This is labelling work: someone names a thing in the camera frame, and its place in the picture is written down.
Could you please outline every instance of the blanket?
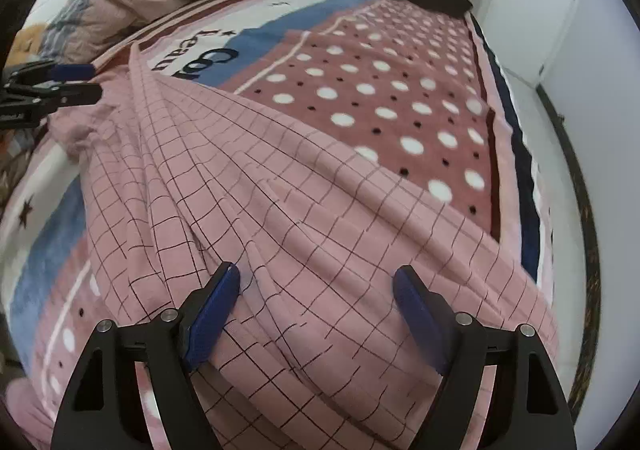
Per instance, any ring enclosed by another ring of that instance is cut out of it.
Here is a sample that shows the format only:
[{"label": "blanket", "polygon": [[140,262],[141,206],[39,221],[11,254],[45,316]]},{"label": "blanket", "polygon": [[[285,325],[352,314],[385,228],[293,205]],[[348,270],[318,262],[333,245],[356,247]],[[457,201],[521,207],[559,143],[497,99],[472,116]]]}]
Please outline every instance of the blanket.
[{"label": "blanket", "polygon": [[[58,141],[0,224],[2,301],[51,419],[98,321],[180,305],[220,260],[242,296],[193,382],[230,448],[409,446],[439,381],[392,300],[402,264],[484,324],[534,325],[555,354],[539,175],[471,17],[203,0],[96,63],[105,99],[52,118]],[[468,448],[491,388],[488,373]]]}]

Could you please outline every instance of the grid pattern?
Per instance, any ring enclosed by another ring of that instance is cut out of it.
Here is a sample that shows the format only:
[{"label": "grid pattern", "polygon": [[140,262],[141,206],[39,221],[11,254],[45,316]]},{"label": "grid pattern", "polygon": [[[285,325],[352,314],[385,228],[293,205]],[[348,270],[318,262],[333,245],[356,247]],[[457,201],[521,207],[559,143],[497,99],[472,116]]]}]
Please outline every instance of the grid pattern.
[{"label": "grid pattern", "polygon": [[[115,319],[179,306],[222,260],[241,271],[217,370],[194,376],[226,448],[408,448],[439,377],[394,305],[403,264],[485,325],[532,324],[555,354],[526,272],[427,191],[277,110],[153,74],[136,46],[129,72],[101,81],[100,104],[51,126],[80,155],[92,267]],[[207,386],[220,397],[208,406]],[[488,376],[469,448],[490,390]]]}]

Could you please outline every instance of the floor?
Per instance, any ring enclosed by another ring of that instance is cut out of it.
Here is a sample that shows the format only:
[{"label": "floor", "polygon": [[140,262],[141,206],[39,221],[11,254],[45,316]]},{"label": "floor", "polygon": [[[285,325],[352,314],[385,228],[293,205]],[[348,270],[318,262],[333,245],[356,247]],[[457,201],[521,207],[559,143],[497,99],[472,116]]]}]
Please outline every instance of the floor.
[{"label": "floor", "polygon": [[586,296],[584,244],[574,186],[558,137],[535,90],[507,74],[526,143],[544,176],[554,229],[554,309],[560,350],[556,369],[569,396],[580,356]]}]

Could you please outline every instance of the white stripe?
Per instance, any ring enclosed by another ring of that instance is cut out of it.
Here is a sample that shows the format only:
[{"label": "white stripe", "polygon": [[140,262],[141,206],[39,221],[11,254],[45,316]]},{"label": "white stripe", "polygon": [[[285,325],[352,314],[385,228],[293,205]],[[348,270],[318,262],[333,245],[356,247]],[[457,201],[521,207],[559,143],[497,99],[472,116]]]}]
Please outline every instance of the white stripe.
[{"label": "white stripe", "polygon": [[278,67],[279,65],[284,64],[284,62],[286,62],[287,60],[289,60],[289,58],[291,58],[293,55],[295,55],[298,51],[300,51],[300,48],[302,48],[303,44],[305,43],[305,40],[307,39],[307,37],[311,34],[310,31],[304,31],[302,33],[302,37],[300,38],[300,40],[298,41],[298,43],[293,46],[293,49],[285,56],[283,56],[282,58],[280,58],[279,60],[276,60],[273,64],[271,64],[269,67],[267,67],[266,69],[263,69],[262,71],[260,71],[257,75],[255,75],[253,78],[251,78],[249,81],[245,82],[244,84],[242,84],[240,87],[238,87],[235,91],[234,94],[240,94],[243,91],[247,90],[249,87],[251,87],[254,82],[257,82],[260,78],[262,78],[265,74],[267,74],[268,72],[270,72],[273,68]]},{"label": "white stripe", "polygon": [[56,413],[47,405],[47,370],[49,369],[49,364],[51,363],[51,354],[53,353],[53,347],[58,340],[60,329],[62,329],[62,325],[65,322],[66,315],[71,309],[71,304],[73,303],[76,294],[78,294],[78,290],[80,289],[80,286],[82,285],[82,282],[84,282],[84,278],[87,276],[87,273],[89,273],[90,269],[91,265],[89,264],[89,261],[87,261],[82,267],[82,270],[80,270],[80,273],[78,273],[71,291],[69,291],[69,294],[66,296],[65,303],[60,310],[60,315],[58,316],[58,320],[56,320],[56,324],[53,327],[51,337],[49,338],[49,343],[47,344],[47,352],[45,353],[44,360],[42,362],[42,371],[40,373],[40,386],[42,387],[42,404],[52,420],[56,419]]}]

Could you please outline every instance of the blue stripe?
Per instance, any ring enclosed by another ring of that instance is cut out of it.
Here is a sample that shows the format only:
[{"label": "blue stripe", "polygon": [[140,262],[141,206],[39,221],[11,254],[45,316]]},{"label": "blue stripe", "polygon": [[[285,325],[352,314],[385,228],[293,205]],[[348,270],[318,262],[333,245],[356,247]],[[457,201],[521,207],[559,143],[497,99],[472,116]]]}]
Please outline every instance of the blue stripe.
[{"label": "blue stripe", "polygon": [[369,0],[326,0],[302,10],[289,13],[256,29],[246,29],[231,39],[227,49],[235,49],[239,55],[226,63],[215,63],[200,71],[194,81],[209,87],[219,87],[233,76],[263,58],[284,40],[287,31],[308,30],[322,24],[332,14],[356,8]]},{"label": "blue stripe", "polygon": [[476,19],[472,16],[476,33],[484,43],[484,50],[489,57],[495,85],[504,108],[504,117],[513,129],[511,148],[515,157],[516,179],[518,181],[518,198],[520,200],[520,227],[522,234],[522,252],[520,260],[522,267],[530,274],[534,281],[538,281],[538,264],[540,262],[540,216],[533,201],[535,184],[531,175],[533,158],[529,149],[522,141],[522,129],[518,122],[518,115],[511,100],[511,92],[507,81],[502,76],[495,54],[484,40],[484,34]]},{"label": "blue stripe", "polygon": [[85,229],[84,200],[77,177],[33,244],[11,302],[11,336],[27,372],[31,369],[33,342],[42,309]]}]

